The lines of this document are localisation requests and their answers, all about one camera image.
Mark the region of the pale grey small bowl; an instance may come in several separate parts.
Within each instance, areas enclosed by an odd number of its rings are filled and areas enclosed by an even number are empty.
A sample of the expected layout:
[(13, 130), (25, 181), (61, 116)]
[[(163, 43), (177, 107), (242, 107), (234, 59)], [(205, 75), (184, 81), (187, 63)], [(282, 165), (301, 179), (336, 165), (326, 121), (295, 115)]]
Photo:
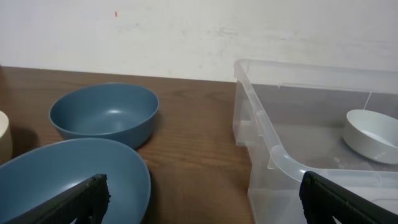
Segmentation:
[(397, 164), (397, 120), (369, 110), (347, 112), (343, 139), (358, 154), (383, 164)]

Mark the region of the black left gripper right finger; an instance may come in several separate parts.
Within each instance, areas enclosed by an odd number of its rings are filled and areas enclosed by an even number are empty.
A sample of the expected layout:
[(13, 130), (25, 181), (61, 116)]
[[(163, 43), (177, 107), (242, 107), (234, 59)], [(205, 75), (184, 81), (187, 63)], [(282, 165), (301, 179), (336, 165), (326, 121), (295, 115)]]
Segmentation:
[(312, 171), (304, 173), (299, 197), (308, 224), (397, 223), (395, 213)]

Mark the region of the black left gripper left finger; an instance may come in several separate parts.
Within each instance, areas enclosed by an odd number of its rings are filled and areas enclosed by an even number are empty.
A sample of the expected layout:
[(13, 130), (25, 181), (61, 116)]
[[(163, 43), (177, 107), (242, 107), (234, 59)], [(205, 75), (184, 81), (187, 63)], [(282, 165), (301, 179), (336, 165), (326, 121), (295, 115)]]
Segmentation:
[(96, 174), (6, 224), (101, 224), (110, 198), (107, 175)]

